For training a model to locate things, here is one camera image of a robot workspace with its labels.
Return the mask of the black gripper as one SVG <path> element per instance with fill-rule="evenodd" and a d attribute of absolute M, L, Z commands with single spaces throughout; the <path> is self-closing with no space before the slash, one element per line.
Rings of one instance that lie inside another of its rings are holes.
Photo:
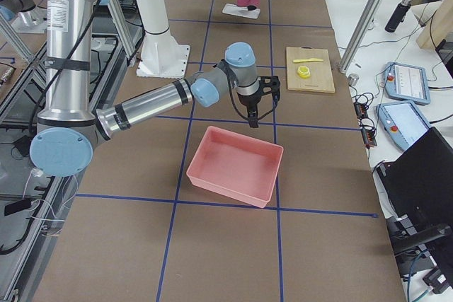
<path fill-rule="evenodd" d="M 238 86 L 236 92 L 240 103 L 247 109 L 249 127 L 258 128 L 258 104 L 263 96 L 263 87 L 260 84 Z"/>

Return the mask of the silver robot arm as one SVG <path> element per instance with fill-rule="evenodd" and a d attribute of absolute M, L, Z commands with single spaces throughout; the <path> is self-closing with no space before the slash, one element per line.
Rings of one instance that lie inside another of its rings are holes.
<path fill-rule="evenodd" d="M 91 162 L 97 145 L 116 132 L 192 101 L 209 107 L 229 94 L 232 102 L 246 107 L 250 127 L 258 126 L 264 79 L 252 47 L 234 43 L 213 70 L 186 76 L 190 48 L 172 36 L 164 0 L 136 2 L 144 29 L 138 74 L 170 78 L 171 83 L 111 108 L 91 110 L 91 24 L 101 0 L 47 0 L 45 107 L 32 114 L 37 133 L 30 145 L 30 158 L 44 173 L 75 175 Z"/>

